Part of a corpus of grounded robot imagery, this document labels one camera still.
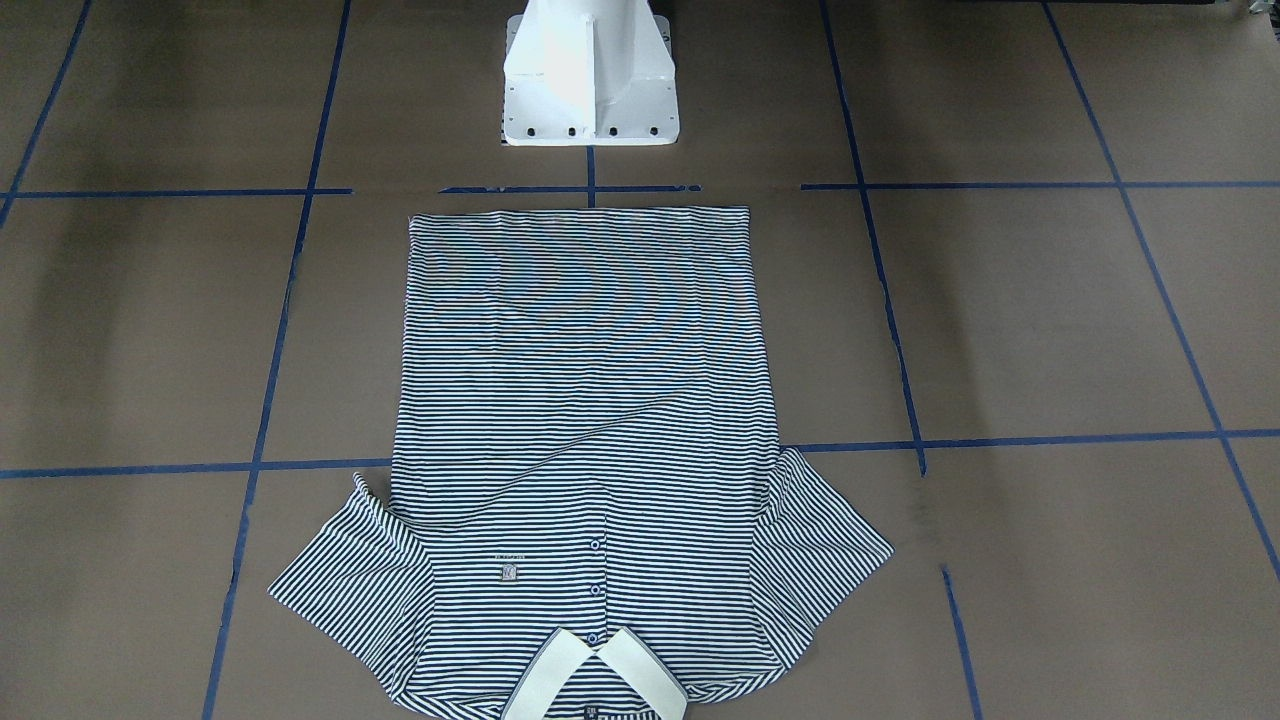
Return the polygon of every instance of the short-sleeve shirt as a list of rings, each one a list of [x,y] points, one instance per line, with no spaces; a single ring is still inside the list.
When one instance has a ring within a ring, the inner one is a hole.
[[[419,215],[384,505],[271,594],[390,698],[494,720],[548,635],[628,628],[690,702],[762,688],[892,548],[777,420],[745,208]],[[653,720],[599,659],[548,717]]]

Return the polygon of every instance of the striped shirt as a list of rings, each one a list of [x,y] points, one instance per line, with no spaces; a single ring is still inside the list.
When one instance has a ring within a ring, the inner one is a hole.
[[[627,628],[690,702],[762,688],[890,544],[778,445],[745,208],[411,220],[389,506],[270,593],[390,698],[494,720],[557,629]],[[548,717],[657,720],[599,659]]]

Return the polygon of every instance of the metal object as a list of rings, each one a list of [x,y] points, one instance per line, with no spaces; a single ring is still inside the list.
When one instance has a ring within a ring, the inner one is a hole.
[[[645,0],[529,0],[507,23],[508,145],[667,145],[680,135],[671,24]]]

